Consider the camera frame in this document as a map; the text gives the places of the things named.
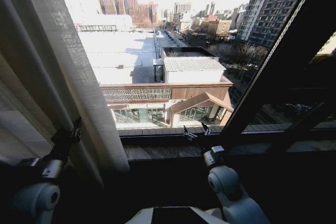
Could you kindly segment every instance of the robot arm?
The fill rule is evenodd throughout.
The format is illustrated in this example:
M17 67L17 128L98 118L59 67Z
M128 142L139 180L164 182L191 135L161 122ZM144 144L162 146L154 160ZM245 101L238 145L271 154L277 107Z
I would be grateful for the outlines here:
M223 147L214 146L203 156L211 168L208 181L223 206L225 219L231 224L269 224L262 209L239 182L235 170L223 165L223 153Z

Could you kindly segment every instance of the glass window pane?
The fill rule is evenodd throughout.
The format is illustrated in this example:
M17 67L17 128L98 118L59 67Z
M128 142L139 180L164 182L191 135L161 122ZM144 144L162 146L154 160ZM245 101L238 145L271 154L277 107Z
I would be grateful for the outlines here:
M126 110L126 115L127 115L127 122L128 123L133 123L133 118L132 118L132 112L131 112L131 110Z
M131 111L132 111L133 121L136 123L140 123L139 110L131 110Z
M147 120L149 123L153 122L153 114L151 109L147 109Z
M157 120L159 122L164 122L164 109L158 109L158 117Z
M288 129L317 103L264 104L244 131L281 131Z

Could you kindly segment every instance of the bare tree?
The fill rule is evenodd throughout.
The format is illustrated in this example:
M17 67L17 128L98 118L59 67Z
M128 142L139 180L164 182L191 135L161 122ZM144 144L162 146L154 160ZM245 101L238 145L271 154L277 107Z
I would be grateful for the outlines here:
M170 50L168 52L169 57L177 57L178 53L175 50Z
M254 50L254 59L258 64L260 64L263 59L266 57L268 49L262 46L255 47Z
M160 29L164 27L163 22L161 20L157 22L156 26L158 26L158 28Z
M145 27L145 28L152 27L152 23L151 23L150 19L147 18L142 22L141 26Z

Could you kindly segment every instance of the apartment building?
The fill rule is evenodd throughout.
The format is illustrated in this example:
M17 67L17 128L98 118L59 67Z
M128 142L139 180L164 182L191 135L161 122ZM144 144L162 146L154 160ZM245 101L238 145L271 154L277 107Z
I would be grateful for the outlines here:
M250 0L237 37L271 47L298 0Z
M227 35L231 22L232 20L210 20L207 32L215 36Z
M176 2L174 3L174 14L175 13L182 13L191 11L191 3L182 3L182 2Z
M101 14L130 15L133 24L141 25L148 19L152 24L156 24L158 5L150 2L149 4L139 4L138 0L98 0Z

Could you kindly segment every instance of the window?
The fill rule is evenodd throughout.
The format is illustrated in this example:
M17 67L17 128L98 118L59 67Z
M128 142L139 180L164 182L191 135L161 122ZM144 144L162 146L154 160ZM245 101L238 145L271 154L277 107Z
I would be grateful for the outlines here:
M215 29L210 25L213 21L206 20L210 12L216 14L214 8L218 11L217 18L221 17L223 21L233 13L224 10L224 2L218 0L215 6L212 3L203 6L199 4L200 0L190 0L194 2L191 4L179 0L157 1L162 3L151 0L66 0L117 126L175 127L170 123L174 118L180 122L221 121L224 109L217 111L212 106L191 106L175 114L170 111L205 92L223 101L227 98L223 90L229 90L229 103L235 108L283 29L290 11L283 7L288 3L277 2L283 0L235 3L238 9L246 10L245 14L239 13L236 22ZM295 4L296 1L291 1L288 5ZM91 15L97 15L97 19L84 20ZM110 27L89 22L106 23ZM192 59L201 57L213 57L211 60L216 62L198 65ZM220 69L202 69L214 65ZM278 104L285 104L287 108L293 103Z
M180 112L180 122L207 121L212 107L195 107Z

